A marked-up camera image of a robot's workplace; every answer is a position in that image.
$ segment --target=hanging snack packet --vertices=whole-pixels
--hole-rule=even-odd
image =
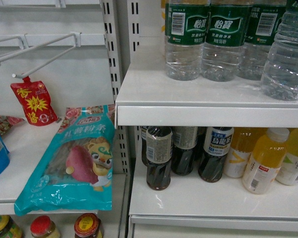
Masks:
[[[22,119],[22,118],[0,116],[0,135],[1,136],[4,135],[11,129],[11,127],[13,127],[14,125],[17,125],[23,121],[24,121],[24,119]]]
[[[51,97],[42,81],[31,82],[29,77],[23,83],[11,84],[11,89],[23,107],[28,122],[32,125],[48,125],[58,117],[51,107]]]
[[[14,205],[33,210],[111,210],[112,106],[69,108]]]

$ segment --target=white bottle cap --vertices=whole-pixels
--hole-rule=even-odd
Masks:
[[[267,136],[277,142],[285,142],[289,136],[289,130],[287,128],[271,127],[266,132]]]

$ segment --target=dark beverage bottle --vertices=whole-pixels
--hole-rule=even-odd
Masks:
[[[149,126],[147,141],[147,184],[163,190],[170,184],[172,130],[168,126]]]
[[[146,142],[146,131],[148,129],[149,126],[142,126],[141,127],[141,143],[142,143],[142,147],[141,147],[141,161],[143,162],[144,165],[147,166],[147,155],[146,155],[146,151],[147,151],[147,142]]]
[[[203,155],[203,144],[205,139],[206,128],[199,126],[198,128],[198,139],[197,145],[194,147],[194,160],[198,161],[202,158]]]
[[[177,175],[188,175],[193,170],[197,126],[176,126],[173,134],[171,169]]]
[[[217,182],[221,179],[233,133],[232,127],[207,128],[204,152],[198,169],[204,181]]]

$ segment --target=red snack bag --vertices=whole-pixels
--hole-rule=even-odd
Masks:
[[[29,77],[25,77],[23,83],[11,84],[11,89],[30,124],[48,125],[58,119],[50,105],[51,97],[42,81],[31,82]]]

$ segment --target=teal snack package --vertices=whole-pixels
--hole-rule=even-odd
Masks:
[[[112,209],[114,108],[67,108],[61,127],[15,201],[16,215]]]

